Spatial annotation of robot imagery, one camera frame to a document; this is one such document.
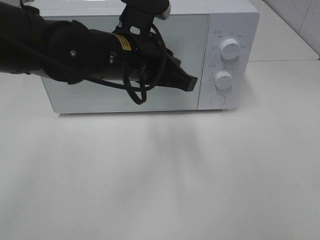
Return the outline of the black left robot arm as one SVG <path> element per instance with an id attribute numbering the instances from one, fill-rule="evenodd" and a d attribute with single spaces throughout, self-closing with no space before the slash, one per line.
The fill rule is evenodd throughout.
<path id="1" fill-rule="evenodd" d="M 191 92 L 187 74 L 166 48 L 155 18 L 167 19 L 167 0 L 127 0 L 112 32 L 76 20 L 46 20 L 30 5 L 0 4 L 0 70 L 44 75 L 70 85 L 84 80 L 126 91 L 156 86 Z"/>

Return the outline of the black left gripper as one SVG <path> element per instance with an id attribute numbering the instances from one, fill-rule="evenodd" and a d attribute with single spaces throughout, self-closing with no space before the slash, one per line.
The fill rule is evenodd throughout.
<path id="1" fill-rule="evenodd" d="M 192 92 L 198 78 L 181 68 L 181 61 L 166 48 L 153 21 L 166 20 L 171 13 L 169 0 L 122 0 L 125 8 L 119 24 L 110 36 L 116 44 L 110 50 L 110 60 L 123 68 L 123 84 L 110 82 L 112 88 L 131 88 L 131 74 L 141 88 L 167 87 Z M 137 28 L 139 34 L 131 32 Z"/>

